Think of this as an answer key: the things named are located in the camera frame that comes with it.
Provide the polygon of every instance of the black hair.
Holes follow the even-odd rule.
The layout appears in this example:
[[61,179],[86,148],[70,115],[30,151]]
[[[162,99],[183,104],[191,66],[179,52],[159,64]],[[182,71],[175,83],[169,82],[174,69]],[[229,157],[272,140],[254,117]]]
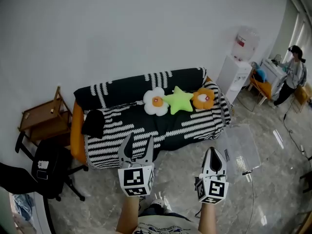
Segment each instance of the black hair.
[[299,48],[297,45],[294,45],[294,46],[292,47],[291,52],[292,52],[292,53],[297,53],[297,54],[298,54],[299,60],[302,59],[302,55],[303,55],[302,50],[301,50],[301,48]]

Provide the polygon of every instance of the black pants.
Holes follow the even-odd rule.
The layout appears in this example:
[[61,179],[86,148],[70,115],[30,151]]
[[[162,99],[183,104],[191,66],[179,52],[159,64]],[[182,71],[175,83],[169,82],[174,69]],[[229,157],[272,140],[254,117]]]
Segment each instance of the black pants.
[[146,208],[141,214],[140,216],[151,216],[151,215],[161,215],[161,216],[175,216],[175,217],[180,217],[183,219],[186,219],[187,221],[189,221],[186,217],[177,214],[177,213],[164,213],[164,208],[162,208],[160,205],[158,204],[152,204],[150,205],[149,208]]
[[284,101],[287,100],[287,98],[295,91],[295,89],[289,87],[286,82],[284,82],[284,85],[279,92],[278,99],[274,102],[274,105],[277,106],[279,104],[282,104]]

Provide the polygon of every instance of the star-shaped pillow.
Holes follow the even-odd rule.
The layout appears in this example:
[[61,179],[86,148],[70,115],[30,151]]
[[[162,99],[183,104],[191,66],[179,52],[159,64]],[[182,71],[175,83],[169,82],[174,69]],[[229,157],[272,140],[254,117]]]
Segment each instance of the star-shaped pillow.
[[193,94],[183,92],[178,86],[175,86],[172,95],[164,96],[162,99],[170,105],[170,113],[174,115],[179,110],[192,112],[193,108],[190,99]]

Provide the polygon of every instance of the floor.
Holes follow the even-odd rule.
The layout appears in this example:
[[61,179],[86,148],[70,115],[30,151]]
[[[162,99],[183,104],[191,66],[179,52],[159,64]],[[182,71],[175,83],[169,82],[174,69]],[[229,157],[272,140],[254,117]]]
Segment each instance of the floor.
[[[256,91],[240,92],[240,100],[250,109],[257,99]],[[249,112],[236,99],[233,124],[247,123],[258,148],[261,166],[252,172],[254,208],[249,234],[292,233],[300,222],[298,213],[311,210],[311,193],[302,194],[304,181],[299,177],[311,167],[297,150],[283,125],[283,116],[291,100],[275,110],[265,101]],[[297,114],[291,108],[285,120],[293,137],[312,156],[312,109],[306,106]],[[283,140],[281,148],[273,135],[277,130]],[[194,176],[200,171],[202,159],[214,141],[188,145],[175,152],[161,152],[155,161],[153,193],[161,193],[176,213],[197,223],[194,215],[200,204],[194,191]],[[74,176],[77,188],[86,196],[79,201],[64,186],[62,201],[50,200],[50,212],[57,234],[109,233],[117,225],[124,195],[119,188],[117,170],[79,171]],[[250,221],[253,188],[246,176],[231,181],[226,199],[216,206],[219,234],[244,234]]]

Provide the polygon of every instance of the brown wooden shelf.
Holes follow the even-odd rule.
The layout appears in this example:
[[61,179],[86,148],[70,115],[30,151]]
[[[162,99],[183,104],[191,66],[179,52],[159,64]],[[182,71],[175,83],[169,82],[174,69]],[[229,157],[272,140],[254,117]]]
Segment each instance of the brown wooden shelf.
[[[69,124],[70,122],[70,112],[65,111],[60,113],[61,117]],[[45,121],[35,127],[32,127],[30,133],[30,139],[32,141],[51,138],[57,135],[62,135],[70,132],[69,125],[66,125],[64,121],[60,120],[59,117]]]
[[56,106],[54,113],[51,113],[51,109],[54,106],[54,101],[49,101],[47,103],[41,104],[37,107],[31,108],[23,112],[23,117],[19,126],[20,131],[36,127],[47,120],[53,120],[58,117],[61,99],[56,100]]

